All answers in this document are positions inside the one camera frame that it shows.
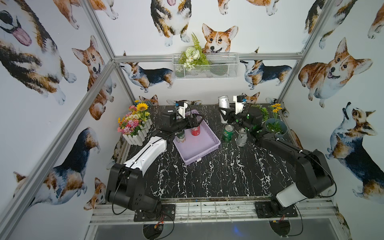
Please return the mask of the green soda can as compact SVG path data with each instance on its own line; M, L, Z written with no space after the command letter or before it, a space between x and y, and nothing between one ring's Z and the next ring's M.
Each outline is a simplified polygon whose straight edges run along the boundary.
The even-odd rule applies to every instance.
M234 127L232 125L226 125L223 129L222 140L224 142L230 142L234 133Z

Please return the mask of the lilac perforated plastic basket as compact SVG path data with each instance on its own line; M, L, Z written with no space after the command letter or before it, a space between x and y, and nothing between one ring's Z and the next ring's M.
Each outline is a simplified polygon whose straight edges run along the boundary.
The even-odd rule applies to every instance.
M192 135L190 129L185 130L185 141L179 142L175 137L174 144L185 165L193 164L204 156L217 150L221 141L211 130L205 120L200 124L200 134Z

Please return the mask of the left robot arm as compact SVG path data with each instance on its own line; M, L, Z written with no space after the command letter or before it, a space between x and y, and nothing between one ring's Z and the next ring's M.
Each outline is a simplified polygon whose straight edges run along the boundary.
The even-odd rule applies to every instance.
M112 166L105 194L107 202L131 211L160 212L161 201L145 195L143 177L156 158L167 151L177 132L196 128L205 119L195 113L180 119L178 116L176 111L164 112L161 127L153 132L148 143L125 163Z

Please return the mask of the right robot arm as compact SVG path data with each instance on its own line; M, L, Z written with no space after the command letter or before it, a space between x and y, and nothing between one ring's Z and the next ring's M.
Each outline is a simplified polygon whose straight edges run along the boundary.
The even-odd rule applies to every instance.
M253 144L272 152L293 166L295 181L272 197L272 209L285 210L302 200L316 198L326 189L336 186L322 152L303 150L273 133L264 131L261 126L263 116L257 114L255 109L250 109L245 114L237 113L233 109L222 111L226 112L222 116L229 123L245 129Z

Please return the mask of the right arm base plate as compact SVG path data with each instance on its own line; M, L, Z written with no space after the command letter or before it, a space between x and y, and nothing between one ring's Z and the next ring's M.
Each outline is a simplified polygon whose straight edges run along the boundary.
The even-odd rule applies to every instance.
M260 219L295 218L299 216L294 205L282 207L276 200L255 202L255 210Z

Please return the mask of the green label drink can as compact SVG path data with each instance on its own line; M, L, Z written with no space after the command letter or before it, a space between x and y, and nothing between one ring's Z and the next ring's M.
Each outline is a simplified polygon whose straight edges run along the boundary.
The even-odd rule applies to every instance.
M177 143L184 143L186 140L185 130L176 132L175 140L177 141Z

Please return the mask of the red cola can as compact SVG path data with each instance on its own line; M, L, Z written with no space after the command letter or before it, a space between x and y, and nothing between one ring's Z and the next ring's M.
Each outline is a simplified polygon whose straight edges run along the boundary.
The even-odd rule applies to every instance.
M191 134L192 134L193 136L199 136L199 135L200 135L200 132L201 132L201 130L200 130L200 126L195 127L195 128L191 128Z

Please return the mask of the tall white energy can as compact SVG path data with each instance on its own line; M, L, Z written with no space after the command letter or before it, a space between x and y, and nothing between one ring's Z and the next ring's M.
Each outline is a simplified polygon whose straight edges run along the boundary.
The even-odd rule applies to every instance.
M225 111L225 109L230 108L229 97L221 96L218 98L218 101L219 101L219 112L221 114L221 123L226 124L228 121L226 117L227 111Z
M239 135L236 139L236 144L238 147L244 147L246 145L248 136L247 136L247 130L245 128L241 128L239 130Z

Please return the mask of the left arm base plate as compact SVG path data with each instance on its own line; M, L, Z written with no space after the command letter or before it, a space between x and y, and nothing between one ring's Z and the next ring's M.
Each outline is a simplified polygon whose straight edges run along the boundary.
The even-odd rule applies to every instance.
M175 220L175 215L175 204L159 204L154 212L144 210L135 211L134 222L171 222Z

